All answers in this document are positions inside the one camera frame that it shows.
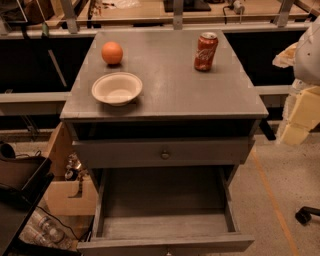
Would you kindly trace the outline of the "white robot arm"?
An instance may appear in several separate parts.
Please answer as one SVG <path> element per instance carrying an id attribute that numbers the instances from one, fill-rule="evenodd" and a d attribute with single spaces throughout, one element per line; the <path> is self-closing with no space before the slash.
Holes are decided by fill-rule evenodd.
<path id="1" fill-rule="evenodd" d="M 293 67 L 294 82 L 286 98 L 277 130 L 279 143 L 299 145 L 320 124 L 320 17 L 272 61 L 277 67 Z"/>

